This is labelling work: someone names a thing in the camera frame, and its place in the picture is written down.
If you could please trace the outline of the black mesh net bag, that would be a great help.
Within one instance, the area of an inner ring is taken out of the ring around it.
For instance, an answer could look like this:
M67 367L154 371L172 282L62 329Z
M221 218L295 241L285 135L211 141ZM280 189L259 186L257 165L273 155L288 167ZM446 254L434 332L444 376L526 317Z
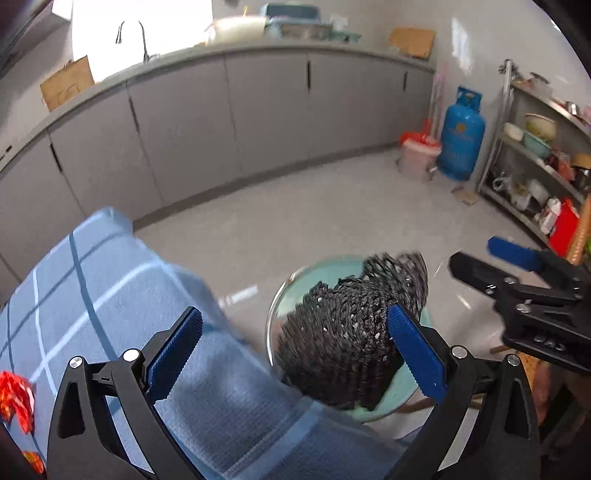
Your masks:
M318 282L280 328L276 359L284 378L339 410L375 410L404 364L389 334L388 309L400 304L419 320L428 292L418 251L375 254L359 275L334 286Z

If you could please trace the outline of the orange snack wrapper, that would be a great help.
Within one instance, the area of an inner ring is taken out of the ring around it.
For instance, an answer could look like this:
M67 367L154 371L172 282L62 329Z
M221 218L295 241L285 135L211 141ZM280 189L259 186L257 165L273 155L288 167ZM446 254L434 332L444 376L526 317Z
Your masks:
M21 450L6 429L13 418L24 435L34 435L35 399L31 384L8 371L1 372L1 478L46 479L44 461L37 451Z

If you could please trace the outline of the green enamel trash basin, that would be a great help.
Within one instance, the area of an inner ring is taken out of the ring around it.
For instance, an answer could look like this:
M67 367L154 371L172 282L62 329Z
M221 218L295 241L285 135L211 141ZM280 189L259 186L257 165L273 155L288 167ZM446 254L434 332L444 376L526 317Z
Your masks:
M387 327L395 303L431 323L418 251L322 260L290 275L266 317L271 368L301 394L358 422L381 420L417 391Z

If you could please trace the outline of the grey kitchen counter cabinets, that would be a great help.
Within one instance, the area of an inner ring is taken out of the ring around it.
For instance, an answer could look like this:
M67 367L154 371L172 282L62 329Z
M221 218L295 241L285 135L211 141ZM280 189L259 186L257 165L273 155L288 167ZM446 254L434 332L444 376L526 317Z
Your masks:
M141 221L267 174L381 150L423 125L426 62L349 45L193 48L49 114L1 161L1 294L93 212Z

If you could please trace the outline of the cardboard piece on floor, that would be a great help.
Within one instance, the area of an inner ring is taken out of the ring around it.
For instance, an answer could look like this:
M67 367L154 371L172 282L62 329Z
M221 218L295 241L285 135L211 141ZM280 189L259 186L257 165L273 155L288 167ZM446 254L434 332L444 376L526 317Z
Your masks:
M466 206L473 206L479 200L478 193L466 187L456 187L452 190L452 194L459 202Z

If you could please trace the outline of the metal storage shelf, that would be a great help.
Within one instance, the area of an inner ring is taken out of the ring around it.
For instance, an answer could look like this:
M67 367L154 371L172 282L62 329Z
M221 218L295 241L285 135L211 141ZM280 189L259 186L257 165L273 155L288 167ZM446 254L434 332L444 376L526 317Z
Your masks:
M590 123L507 59L498 122L477 192L561 257L590 238Z

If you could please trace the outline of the blue checked tablecloth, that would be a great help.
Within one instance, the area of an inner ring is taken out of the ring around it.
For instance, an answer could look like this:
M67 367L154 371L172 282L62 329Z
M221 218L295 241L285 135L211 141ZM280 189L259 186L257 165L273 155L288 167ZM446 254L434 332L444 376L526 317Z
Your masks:
M386 479L409 450L283 384L111 209L8 298L1 369L26 384L1 429L51 479Z

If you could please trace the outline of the blue gas cylinder by shelf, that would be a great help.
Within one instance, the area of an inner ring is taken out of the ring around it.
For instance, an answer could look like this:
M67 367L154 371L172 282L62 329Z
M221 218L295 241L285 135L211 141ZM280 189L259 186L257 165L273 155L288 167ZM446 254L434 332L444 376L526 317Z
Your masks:
M478 160L486 129L481 100L481 93L459 86L456 103L446 111L437 164L442 173L456 181L468 181Z

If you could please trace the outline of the white bucket with red bag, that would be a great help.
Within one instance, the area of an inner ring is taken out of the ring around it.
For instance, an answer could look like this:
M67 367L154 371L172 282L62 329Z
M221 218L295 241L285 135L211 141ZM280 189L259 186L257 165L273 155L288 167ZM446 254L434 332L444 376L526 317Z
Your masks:
M431 135L431 120L424 121L422 131L404 132L399 145L401 153L396 161L399 172L424 182L432 181L443 148L441 142Z

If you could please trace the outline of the wooden cutting board right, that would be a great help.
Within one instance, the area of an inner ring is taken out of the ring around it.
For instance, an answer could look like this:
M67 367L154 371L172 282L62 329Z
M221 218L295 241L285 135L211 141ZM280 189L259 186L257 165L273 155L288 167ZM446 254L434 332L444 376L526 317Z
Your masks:
M396 47L401 54L428 60L431 56L436 32L429 29L397 27L390 35L390 45Z

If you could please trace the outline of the green tray on counter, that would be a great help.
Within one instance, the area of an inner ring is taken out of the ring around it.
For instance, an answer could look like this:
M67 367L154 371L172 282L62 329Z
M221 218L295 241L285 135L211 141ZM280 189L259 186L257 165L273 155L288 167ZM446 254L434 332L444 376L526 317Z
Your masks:
M349 31L342 31L342 30L332 30L331 32L331 40L335 42L341 43L358 43L362 38L361 34L349 32Z

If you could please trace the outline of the wooden cutting board by sink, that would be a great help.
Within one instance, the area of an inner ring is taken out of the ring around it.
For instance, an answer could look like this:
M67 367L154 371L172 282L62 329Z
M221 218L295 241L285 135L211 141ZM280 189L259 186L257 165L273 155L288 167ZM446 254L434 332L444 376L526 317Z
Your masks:
M88 57L69 61L40 84L43 102L50 112L54 111L79 93L95 84Z

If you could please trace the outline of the blue dish rack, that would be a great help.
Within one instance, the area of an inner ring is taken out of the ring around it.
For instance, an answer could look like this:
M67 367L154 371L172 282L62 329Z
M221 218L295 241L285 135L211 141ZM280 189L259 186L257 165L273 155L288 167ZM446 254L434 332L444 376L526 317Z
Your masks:
M321 10L310 4L267 3L260 8L266 17L266 36L304 40L329 40L332 25L322 21Z

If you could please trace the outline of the chrome sink faucet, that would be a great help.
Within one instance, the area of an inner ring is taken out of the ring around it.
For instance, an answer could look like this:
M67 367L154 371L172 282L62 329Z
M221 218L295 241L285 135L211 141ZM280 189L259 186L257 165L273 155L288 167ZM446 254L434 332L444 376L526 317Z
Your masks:
M146 31L140 20L123 20L119 24L115 38L115 52L124 65L149 62Z

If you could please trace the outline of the white plastic tub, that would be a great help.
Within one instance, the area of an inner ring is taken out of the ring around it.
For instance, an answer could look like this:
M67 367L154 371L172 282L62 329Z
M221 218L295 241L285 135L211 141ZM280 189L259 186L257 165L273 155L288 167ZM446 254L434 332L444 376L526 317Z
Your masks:
M206 45L237 43L262 38L266 30L266 16L246 15L215 19L204 32Z

